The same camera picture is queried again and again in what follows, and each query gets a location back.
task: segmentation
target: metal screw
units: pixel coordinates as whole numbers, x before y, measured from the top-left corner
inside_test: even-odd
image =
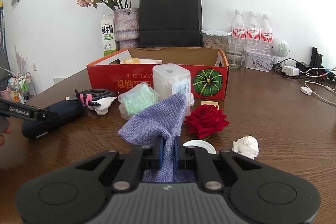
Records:
[[[205,187],[207,187],[209,190],[219,190],[222,188],[222,184],[218,181],[208,181],[205,184]]]
[[[117,181],[113,187],[117,190],[127,190],[131,185],[127,181]]]

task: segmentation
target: red cardboard box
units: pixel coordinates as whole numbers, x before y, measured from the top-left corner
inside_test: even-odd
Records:
[[[229,64],[221,49],[199,47],[129,48],[87,65],[93,89],[126,92],[141,82],[153,87],[154,64],[119,64],[125,58],[162,60],[190,71],[195,98],[224,100]]]

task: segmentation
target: charger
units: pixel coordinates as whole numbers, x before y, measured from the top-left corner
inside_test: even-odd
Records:
[[[288,76],[298,76],[300,75],[300,69],[294,66],[284,66],[282,71]]]

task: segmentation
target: wooden table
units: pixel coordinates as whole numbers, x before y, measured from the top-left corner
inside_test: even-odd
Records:
[[[225,101],[220,102],[230,124],[208,142],[219,150],[252,135],[259,142],[257,160],[299,175],[320,191],[321,207],[314,223],[334,224],[336,219],[336,107],[300,92],[302,82],[250,69],[230,71]],[[32,99],[31,105],[46,107],[90,88],[83,70]],[[327,90],[322,96],[334,100]],[[14,206],[21,184],[110,148],[127,153],[131,145],[118,136],[125,120],[115,102],[107,115],[87,111],[81,118],[49,136],[29,141],[21,134],[22,121],[10,118],[13,133],[0,148],[0,224],[22,223]],[[182,139],[192,137],[182,128]]]

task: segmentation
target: red rose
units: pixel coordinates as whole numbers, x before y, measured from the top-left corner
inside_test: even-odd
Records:
[[[229,124],[225,121],[226,116],[222,109],[213,105],[200,105],[190,116],[185,117],[184,122],[189,127],[189,133],[194,133],[197,138],[203,139],[223,130]]]

